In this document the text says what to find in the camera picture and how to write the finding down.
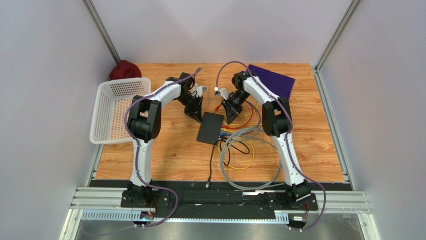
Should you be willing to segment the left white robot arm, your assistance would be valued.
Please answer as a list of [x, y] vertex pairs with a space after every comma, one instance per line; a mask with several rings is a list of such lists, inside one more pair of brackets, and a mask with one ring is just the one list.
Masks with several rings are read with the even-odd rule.
[[154, 203], [152, 155], [162, 128], [162, 110], [172, 101], [184, 106], [184, 114], [203, 121], [202, 104], [206, 86], [196, 83], [195, 74], [170, 77], [153, 93], [135, 96], [125, 113], [126, 130], [133, 139], [134, 163], [130, 182], [122, 194], [123, 208], [147, 208]]

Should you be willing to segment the black network switch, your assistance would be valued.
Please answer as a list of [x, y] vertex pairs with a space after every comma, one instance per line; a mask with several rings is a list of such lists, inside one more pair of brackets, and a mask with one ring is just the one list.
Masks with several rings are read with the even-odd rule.
[[203, 116], [196, 141], [203, 144], [215, 145], [219, 140], [224, 116], [221, 114], [206, 112]]

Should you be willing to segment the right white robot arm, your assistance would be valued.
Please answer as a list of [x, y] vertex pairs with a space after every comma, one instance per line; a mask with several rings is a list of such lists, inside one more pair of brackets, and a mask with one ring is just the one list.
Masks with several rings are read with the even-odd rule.
[[273, 93], [250, 70], [236, 73], [231, 81], [236, 91], [222, 101], [227, 125], [241, 114], [242, 104], [248, 97], [262, 105], [262, 130], [273, 140], [284, 170], [284, 202], [291, 209], [305, 206], [312, 196], [310, 178], [302, 172], [293, 144], [293, 120], [288, 99]]

